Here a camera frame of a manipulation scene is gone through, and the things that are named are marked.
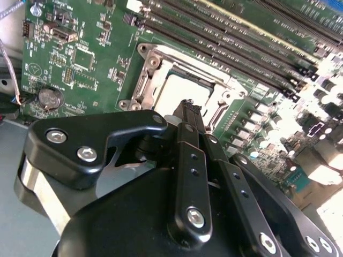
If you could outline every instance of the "ram slot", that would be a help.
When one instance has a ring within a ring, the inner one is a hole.
[[[289,16],[290,20],[297,20],[301,24],[306,25],[307,27],[310,27],[311,29],[325,35],[326,37],[331,38],[332,40],[336,40],[337,42],[342,42],[343,35],[336,33],[325,26],[323,26],[320,23],[315,22],[314,20],[310,19],[306,15],[304,15],[301,12],[298,12],[291,7],[281,3],[280,1],[276,0],[252,0],[253,2],[256,2],[257,4],[260,4],[261,2],[269,5],[270,7],[273,7],[280,11],[283,14],[286,14]]]
[[[172,16],[171,14],[162,11],[161,9],[158,9],[156,7],[151,8],[151,15],[158,16],[162,19],[168,20],[176,26],[192,31],[198,36],[206,38],[212,43],[215,43],[237,55],[240,55],[244,59],[254,62],[256,65],[261,65],[265,69],[268,69],[274,72],[275,74],[284,77],[285,79],[288,79],[291,76],[296,79],[303,79],[303,77],[298,73],[297,69],[295,69],[293,66],[282,61],[279,61],[278,59],[274,58],[268,53],[262,52],[258,48],[247,45],[241,40],[233,36],[229,36],[228,34],[223,33],[221,30],[209,26],[202,21],[187,16],[190,19],[190,22],[186,23],[183,22],[181,19],[178,19],[178,17]],[[254,57],[250,52],[258,54],[259,58]]]
[[[236,70],[242,75],[247,76],[248,78],[251,78],[252,80],[261,83],[265,86],[273,88],[278,92],[282,92],[285,89],[285,87],[282,84],[280,85],[276,83],[274,80],[268,78],[267,76],[260,74],[258,72],[254,72],[246,66],[242,65],[241,63],[233,61],[230,58],[224,57],[223,55],[214,52],[212,49],[209,49],[208,47],[201,46],[198,43],[195,43],[194,41],[191,41],[183,36],[180,36],[179,34],[169,29],[166,29],[166,27],[161,26],[157,22],[145,20],[144,28],[147,31],[151,31],[163,35],[164,37],[171,39],[173,41],[177,41],[180,44],[186,46],[187,48],[195,51],[198,55],[209,58],[213,62],[216,62],[219,65],[222,65],[223,67],[226,67],[228,69]]]
[[[310,65],[315,64],[315,62],[312,61],[312,59],[305,58],[304,55],[300,55],[297,52],[293,51],[291,48],[286,48],[282,44],[276,42],[276,41],[270,41],[268,38],[266,38],[261,33],[258,33],[254,30],[252,30],[250,27],[239,24],[233,20],[228,19],[227,16],[224,14],[221,14],[219,12],[211,11],[211,15],[215,15],[224,22],[220,22],[213,17],[206,15],[204,12],[201,12],[199,10],[195,10],[180,1],[174,1],[174,0],[162,0],[155,3],[156,5],[171,9],[175,12],[179,12],[182,14],[186,14],[190,17],[193,17],[195,19],[201,20],[202,22],[205,22],[208,24],[208,26],[212,26],[218,30],[223,31],[224,33],[228,34],[229,36],[235,37],[245,44],[250,45],[251,47],[254,47],[260,51],[263,51],[265,53],[268,53],[272,55],[274,58],[287,63],[288,65],[296,65],[297,63],[301,63],[301,66],[309,67]],[[264,46],[260,44],[257,40],[268,42],[270,47]],[[293,59],[297,60],[297,63],[292,62],[287,56],[292,56]]]

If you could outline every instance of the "green circuit board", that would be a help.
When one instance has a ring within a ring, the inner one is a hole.
[[[45,119],[122,111],[118,106],[119,101],[131,98],[144,65],[144,59],[137,51],[140,43],[163,44],[200,59],[199,51],[192,45],[208,47],[208,43],[199,39],[199,34],[194,28],[203,28],[207,32],[210,29],[204,28],[203,22],[190,18],[189,14],[175,11],[172,6],[173,1],[166,2],[166,6],[161,9],[161,13],[165,13],[166,16],[161,18],[159,25],[163,25],[167,31],[182,35],[191,44],[179,42],[170,35],[164,35],[163,32],[158,33],[147,28],[144,29],[138,23],[124,22],[128,17],[130,19],[134,17],[136,21],[140,22],[144,20],[143,14],[134,13],[126,8],[127,1],[46,0],[40,3],[42,9],[40,17],[35,17],[30,13],[31,4],[28,1],[25,25],[31,31],[27,33],[25,39],[21,90],[37,94],[42,88],[55,88],[62,92],[63,104],[58,109],[47,111],[36,100],[23,104],[21,114]],[[194,9],[194,2],[196,1],[183,0],[177,1],[175,4],[183,5],[185,10],[188,10],[187,8]],[[256,24],[277,38],[291,43],[308,55],[312,55],[314,59],[323,57],[316,56],[318,40],[292,28],[278,16],[253,1],[214,0],[212,2],[248,22]],[[280,0],[280,3],[292,6],[296,11],[333,32],[341,31],[343,19],[318,3],[306,0]],[[64,23],[63,20],[60,20],[59,26],[75,32],[76,40],[61,43],[51,33],[47,33],[44,26],[51,25],[55,19],[56,9],[63,10],[62,14],[68,17],[68,22]],[[212,15],[204,9],[196,11],[200,13],[200,17],[211,17]],[[193,28],[194,33],[188,33],[182,26],[176,26],[175,22],[177,21],[168,19],[168,17],[177,17],[187,24],[188,29]],[[288,100],[280,95],[279,91],[264,86],[263,82],[287,88],[290,85],[286,78],[295,74],[294,70],[290,70],[289,67],[308,68],[313,64],[313,60],[306,59],[303,54],[283,46],[277,40],[270,39],[259,31],[242,29],[241,23],[226,24],[225,26],[232,32],[231,35],[242,34],[247,42],[239,44],[225,38],[218,39],[228,43],[227,47],[231,49],[224,58],[220,59],[229,59],[233,64],[227,65],[225,71],[237,79],[251,98],[262,101],[269,105],[272,111],[277,112],[278,106]],[[215,31],[211,31],[207,35],[208,41],[213,39],[213,36],[216,36]],[[278,58],[267,58],[251,46],[269,49],[271,56]],[[235,53],[237,52],[245,56],[245,59],[236,58],[237,54]],[[221,51],[218,50],[212,56],[220,54]],[[211,55],[203,55],[201,60],[214,65]],[[254,109],[255,103],[248,99],[234,101],[217,125],[214,134],[220,139],[225,149],[227,149],[231,136],[240,127],[241,121],[248,117],[249,110]],[[315,142],[306,137],[301,140],[303,147]],[[278,180],[279,177],[276,177],[275,173],[284,169],[285,164],[275,162],[273,167],[268,166],[278,157],[278,152],[273,149],[263,150],[262,156],[263,158],[257,160],[256,163],[267,174],[271,174],[272,179]]]

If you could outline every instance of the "black bracket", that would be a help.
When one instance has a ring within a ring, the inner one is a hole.
[[[24,153],[35,168],[67,186],[85,189],[95,185],[106,166],[108,148],[166,128],[167,122],[150,110],[41,120],[30,127]],[[91,162],[79,157],[81,148]]]
[[[340,256],[245,156],[228,161],[219,140],[205,133],[199,107],[183,101],[174,116],[180,122],[173,125],[146,110],[31,126],[19,179],[46,213],[30,197],[32,208],[61,233],[56,256]],[[127,145],[157,168],[96,200],[107,149],[116,147],[118,160],[135,152],[125,152]],[[43,183],[63,221],[37,190]]]

